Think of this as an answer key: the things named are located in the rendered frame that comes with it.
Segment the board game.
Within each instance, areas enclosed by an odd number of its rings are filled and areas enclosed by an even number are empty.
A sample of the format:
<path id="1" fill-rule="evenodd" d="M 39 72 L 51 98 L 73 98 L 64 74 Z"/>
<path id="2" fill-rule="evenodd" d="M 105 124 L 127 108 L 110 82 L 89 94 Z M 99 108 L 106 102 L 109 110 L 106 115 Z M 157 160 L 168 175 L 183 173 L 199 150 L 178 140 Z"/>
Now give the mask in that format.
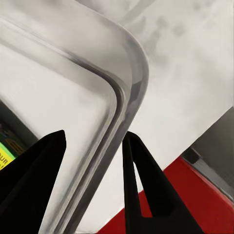
<path id="1" fill-rule="evenodd" d="M 0 120 L 0 170 L 28 147 Z"/>

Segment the toy box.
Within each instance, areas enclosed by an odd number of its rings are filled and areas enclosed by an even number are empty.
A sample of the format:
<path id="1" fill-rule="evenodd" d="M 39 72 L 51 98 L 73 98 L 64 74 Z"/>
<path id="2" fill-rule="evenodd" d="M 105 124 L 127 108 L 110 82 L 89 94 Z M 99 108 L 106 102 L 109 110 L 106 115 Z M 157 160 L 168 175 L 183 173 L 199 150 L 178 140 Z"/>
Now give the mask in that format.
<path id="1" fill-rule="evenodd" d="M 74 234 L 146 95 L 148 57 L 75 0 L 0 0 L 0 120 L 28 147 L 65 131 L 38 234 Z"/>

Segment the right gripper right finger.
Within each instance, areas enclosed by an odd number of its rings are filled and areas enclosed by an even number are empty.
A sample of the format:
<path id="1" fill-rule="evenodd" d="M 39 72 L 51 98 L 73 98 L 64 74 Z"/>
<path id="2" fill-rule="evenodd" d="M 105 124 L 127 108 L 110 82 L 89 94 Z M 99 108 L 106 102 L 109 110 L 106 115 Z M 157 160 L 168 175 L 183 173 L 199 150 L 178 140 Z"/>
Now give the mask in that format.
<path id="1" fill-rule="evenodd" d="M 142 140 L 122 140 L 126 234 L 204 234 Z M 153 217 L 141 214 L 134 163 Z"/>

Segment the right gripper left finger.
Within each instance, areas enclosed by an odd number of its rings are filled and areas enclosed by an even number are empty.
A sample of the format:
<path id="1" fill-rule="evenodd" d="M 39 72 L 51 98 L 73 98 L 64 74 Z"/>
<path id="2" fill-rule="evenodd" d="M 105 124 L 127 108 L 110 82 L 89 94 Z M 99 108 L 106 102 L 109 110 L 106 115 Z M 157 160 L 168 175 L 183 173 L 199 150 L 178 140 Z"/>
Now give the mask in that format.
<path id="1" fill-rule="evenodd" d="M 38 234 L 66 147 L 50 133 L 0 170 L 0 234 Z"/>

